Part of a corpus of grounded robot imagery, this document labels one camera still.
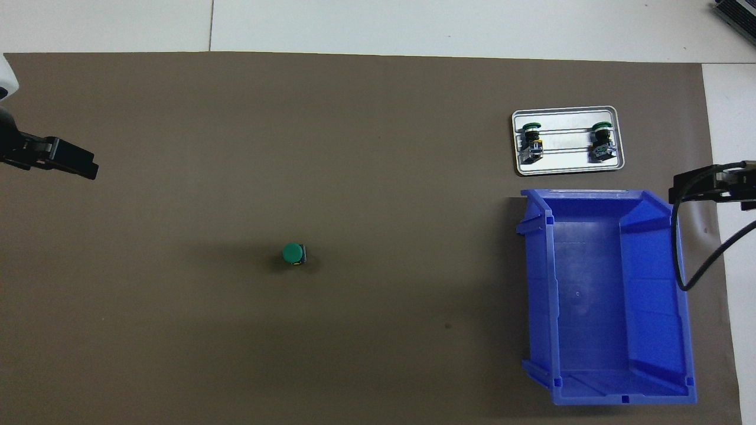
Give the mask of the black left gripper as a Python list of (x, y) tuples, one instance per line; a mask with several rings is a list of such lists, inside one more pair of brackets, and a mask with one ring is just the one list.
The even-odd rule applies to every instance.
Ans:
[(92, 152), (68, 143), (62, 138), (54, 136), (41, 138), (19, 131), (11, 113), (1, 107), (1, 162), (30, 171), (30, 165), (6, 156), (14, 151), (42, 152), (40, 154), (41, 169), (68, 172), (89, 180), (95, 180), (97, 177), (98, 164)]

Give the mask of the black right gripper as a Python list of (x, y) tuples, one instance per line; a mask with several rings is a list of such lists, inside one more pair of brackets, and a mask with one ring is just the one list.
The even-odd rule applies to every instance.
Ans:
[(754, 161), (735, 162), (718, 173), (711, 172), (713, 168), (714, 166), (705, 166), (675, 175), (669, 188), (669, 204), (675, 204), (689, 181), (699, 174), (706, 173), (704, 178), (686, 191), (683, 196), (684, 202), (710, 201), (714, 196), (720, 195), (719, 202), (739, 202), (742, 211), (756, 209)]

